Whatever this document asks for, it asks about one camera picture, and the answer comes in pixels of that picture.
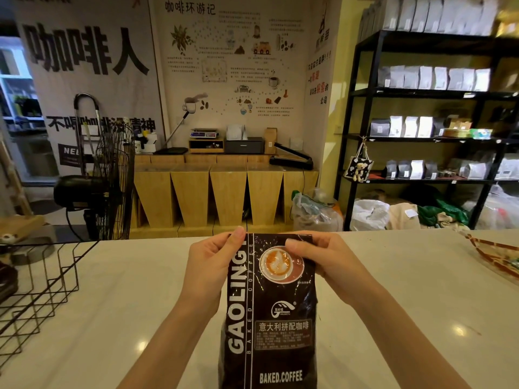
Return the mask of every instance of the coffee bag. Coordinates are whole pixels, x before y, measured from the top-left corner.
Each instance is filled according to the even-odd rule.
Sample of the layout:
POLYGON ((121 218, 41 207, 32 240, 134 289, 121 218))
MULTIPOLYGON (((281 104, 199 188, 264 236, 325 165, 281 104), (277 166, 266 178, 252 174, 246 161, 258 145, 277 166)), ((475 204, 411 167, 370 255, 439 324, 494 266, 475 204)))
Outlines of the coffee bag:
POLYGON ((229 265, 221 389, 317 387, 315 264, 285 241, 310 235, 247 234, 229 265))

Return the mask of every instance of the teddy bear keychain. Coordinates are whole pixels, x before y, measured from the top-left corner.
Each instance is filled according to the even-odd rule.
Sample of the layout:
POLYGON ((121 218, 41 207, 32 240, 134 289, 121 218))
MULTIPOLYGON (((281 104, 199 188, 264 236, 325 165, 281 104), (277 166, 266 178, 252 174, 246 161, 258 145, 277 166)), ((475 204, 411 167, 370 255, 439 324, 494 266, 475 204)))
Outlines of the teddy bear keychain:
POLYGON ((357 183, 364 183, 370 174, 370 169, 373 166, 373 161, 367 155, 366 138, 362 138, 357 155, 352 156, 350 164, 344 172, 344 177, 352 179, 357 183))

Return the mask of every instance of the digital scale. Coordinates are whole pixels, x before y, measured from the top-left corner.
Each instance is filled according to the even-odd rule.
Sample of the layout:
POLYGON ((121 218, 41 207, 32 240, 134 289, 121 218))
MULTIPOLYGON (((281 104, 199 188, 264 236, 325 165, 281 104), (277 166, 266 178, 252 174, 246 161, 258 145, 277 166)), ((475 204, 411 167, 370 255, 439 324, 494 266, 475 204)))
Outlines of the digital scale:
POLYGON ((208 128, 193 128, 191 130, 190 137, 196 139, 216 139, 218 137, 218 130, 208 128))

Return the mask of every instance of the brand logo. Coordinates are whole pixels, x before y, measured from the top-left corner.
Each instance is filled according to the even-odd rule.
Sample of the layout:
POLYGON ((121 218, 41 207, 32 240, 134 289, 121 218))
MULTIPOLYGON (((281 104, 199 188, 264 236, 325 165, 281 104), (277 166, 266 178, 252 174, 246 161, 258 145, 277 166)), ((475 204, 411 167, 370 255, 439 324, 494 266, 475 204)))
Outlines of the brand logo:
POLYGON ((290 312, 293 310, 295 310, 293 304, 285 302, 284 300, 280 300, 279 302, 274 303, 270 309, 270 313, 272 314, 272 317, 277 318, 280 315, 290 315, 290 312))

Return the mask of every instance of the coffee cup illustration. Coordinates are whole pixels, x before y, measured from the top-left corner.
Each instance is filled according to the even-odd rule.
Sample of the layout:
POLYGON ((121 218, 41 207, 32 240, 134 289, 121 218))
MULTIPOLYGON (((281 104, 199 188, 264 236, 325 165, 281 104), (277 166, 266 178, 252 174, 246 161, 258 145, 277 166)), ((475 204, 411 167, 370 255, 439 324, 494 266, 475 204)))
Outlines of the coffee cup illustration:
POLYGON ((271 77, 269 80, 268 80, 268 84, 270 87, 272 87, 273 89, 276 89, 278 87, 278 84, 279 84, 279 78, 276 78, 275 76, 271 77))
POLYGON ((300 256, 289 254, 284 246, 271 247, 259 259, 263 276, 278 284, 289 284, 298 280, 305 270, 300 256))
POLYGON ((182 105, 182 110, 184 112, 195 113, 196 103, 195 102, 185 102, 184 105, 182 105))

